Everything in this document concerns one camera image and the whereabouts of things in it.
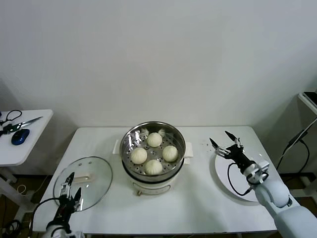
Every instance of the glass lid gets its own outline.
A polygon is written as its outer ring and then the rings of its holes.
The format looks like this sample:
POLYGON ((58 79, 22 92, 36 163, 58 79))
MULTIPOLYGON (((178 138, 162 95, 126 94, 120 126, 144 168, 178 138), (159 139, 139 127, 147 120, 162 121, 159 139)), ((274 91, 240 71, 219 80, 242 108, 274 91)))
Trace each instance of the glass lid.
POLYGON ((80 207, 77 212, 87 210, 96 205, 108 192, 112 182, 112 168, 110 164, 96 156, 85 157, 71 163, 58 176, 54 188, 54 197, 59 197, 61 184, 72 172, 75 172, 71 184, 71 195, 75 196, 81 187, 80 207))

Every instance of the table leg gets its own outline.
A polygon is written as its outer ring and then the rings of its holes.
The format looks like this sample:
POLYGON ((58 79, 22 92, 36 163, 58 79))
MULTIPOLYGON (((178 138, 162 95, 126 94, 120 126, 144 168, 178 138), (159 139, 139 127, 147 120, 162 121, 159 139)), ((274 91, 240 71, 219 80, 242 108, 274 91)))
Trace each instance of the table leg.
POLYGON ((16 183, 17 179, 7 168, 0 168, 0 174, 3 175, 6 179, 9 179, 11 182, 16 183))
POLYGON ((26 196, 21 196, 10 184, 0 178, 0 193, 12 202, 28 211, 33 211, 35 204, 30 202, 26 196))

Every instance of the cable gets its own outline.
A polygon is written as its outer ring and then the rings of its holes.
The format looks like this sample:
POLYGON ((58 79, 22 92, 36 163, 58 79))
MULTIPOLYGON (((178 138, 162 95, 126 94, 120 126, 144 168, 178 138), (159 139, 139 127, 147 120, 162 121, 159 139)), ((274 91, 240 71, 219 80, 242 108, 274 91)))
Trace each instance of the cable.
POLYGON ((5 225, 4 228, 4 233, 2 234, 3 238, 16 238, 20 232, 27 228, 22 228, 21 222, 18 220, 12 220, 8 224, 5 225))
MULTIPOLYGON (((305 166, 307 165, 307 163, 308 163, 308 161, 309 161, 309 158, 310 158, 310 155, 311 155, 307 144, 306 144, 303 140, 300 140, 299 142, 301 142, 301 143, 306 147, 306 150, 307 150, 307 158, 306 158, 306 161, 305 161, 304 165, 303 165, 302 168, 297 172, 297 174, 300 174, 300 173, 303 171, 303 169, 304 169, 305 166)), ((289 179, 286 180, 285 182, 288 182, 288 181, 292 180, 293 178, 295 178, 295 177, 289 178, 289 179)))
POLYGON ((230 175, 229 175, 229 171, 230 171, 230 167, 232 165, 236 165, 236 163, 231 163, 229 166, 228 166, 228 170, 227 170, 227 176, 228 176, 228 180, 229 180, 229 183, 230 183, 230 186, 232 187, 232 189, 240 196, 245 196, 247 195, 252 189, 251 188, 248 188, 244 193, 239 193, 232 185, 231 183, 231 180, 230 180, 230 175))
POLYGON ((43 203, 46 203, 46 202, 52 201, 52 200, 59 200, 59 198, 52 197, 52 198, 46 199, 46 200, 44 200, 43 202, 40 202, 40 203, 35 207, 35 209, 34 209, 34 211, 33 211, 33 213, 32 213, 32 219, 31 219, 31 225, 30 225, 30 230, 29 230, 29 235, 28 235, 28 237, 32 237, 34 215, 35 215, 36 210, 37 210, 37 209, 39 208, 39 206, 41 206, 43 203))
POLYGON ((313 120, 312 123, 309 124, 309 126, 306 127, 305 130, 303 130, 303 132, 296 138, 296 140, 289 146, 287 145, 285 150, 283 151, 283 154, 282 156, 279 158, 279 163, 276 167, 276 169, 278 169, 279 165, 281 164, 281 161, 283 159, 283 157, 286 155, 286 153, 292 148, 293 145, 295 145, 301 138, 302 138, 302 135, 309 129, 311 128, 311 126, 317 121, 317 118, 315 118, 315 120, 313 120))
MULTIPOLYGON (((49 176, 46 175, 46 177, 45 177, 45 179, 43 180, 42 184, 41 184, 40 187, 34 192, 34 194, 37 193, 37 192, 42 188, 42 186, 43 186, 45 180, 46 180, 48 177, 49 177, 49 176)), ((21 196, 24 196, 24 197, 27 196, 27 194, 25 194, 25 195, 23 194, 23 193, 26 191, 26 186, 25 186, 24 184, 19 185, 19 186, 16 188, 16 190, 17 190, 18 194, 20 194, 21 196), (19 191, 19 188, 20 188, 20 187, 24 187, 24 190, 23 190, 22 192, 19 191)))
POLYGON ((307 159, 306 159, 304 165, 302 166, 302 168, 298 171, 298 173, 300 173, 301 171, 303 171, 303 169, 304 169, 305 166, 307 165, 308 160, 309 160, 309 157, 310 157, 310 155, 311 155, 307 144, 306 144, 303 140, 300 140, 299 142, 301 142, 301 143, 306 147, 306 150, 307 150, 307 159))
POLYGON ((3 213, 2 226, 1 226, 2 228, 4 227, 5 214, 6 214, 6 196, 4 196, 4 213, 3 213))

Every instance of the steamed bun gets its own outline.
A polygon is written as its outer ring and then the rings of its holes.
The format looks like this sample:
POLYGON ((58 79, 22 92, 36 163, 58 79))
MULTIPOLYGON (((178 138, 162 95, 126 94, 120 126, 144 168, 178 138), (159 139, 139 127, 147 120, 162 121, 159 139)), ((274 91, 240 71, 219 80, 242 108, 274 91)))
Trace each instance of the steamed bun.
POLYGON ((162 137, 156 132, 151 133, 147 138, 147 143, 151 147, 158 147, 162 143, 162 137))
POLYGON ((145 164, 145 172, 148 175, 159 175, 162 171, 163 166, 157 160, 150 160, 145 164))
POLYGON ((131 160, 134 164, 140 165, 147 160, 147 151, 143 148, 136 148, 131 153, 131 160))
POLYGON ((167 162, 173 162, 177 160, 177 157, 178 157, 178 150, 175 146, 169 145, 163 149, 163 158, 167 162))

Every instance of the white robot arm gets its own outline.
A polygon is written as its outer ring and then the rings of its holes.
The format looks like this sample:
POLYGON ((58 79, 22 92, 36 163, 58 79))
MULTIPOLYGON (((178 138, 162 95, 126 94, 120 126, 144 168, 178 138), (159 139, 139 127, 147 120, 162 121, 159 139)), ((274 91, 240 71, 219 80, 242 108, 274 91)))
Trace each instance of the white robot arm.
POLYGON ((234 145, 224 149, 210 139, 212 146, 219 156, 238 165, 259 203, 273 217, 280 234, 284 238, 316 238, 317 218, 294 199, 283 182, 268 177, 267 161, 257 164, 249 160, 243 153, 240 139, 227 131, 226 134, 235 142, 234 145))

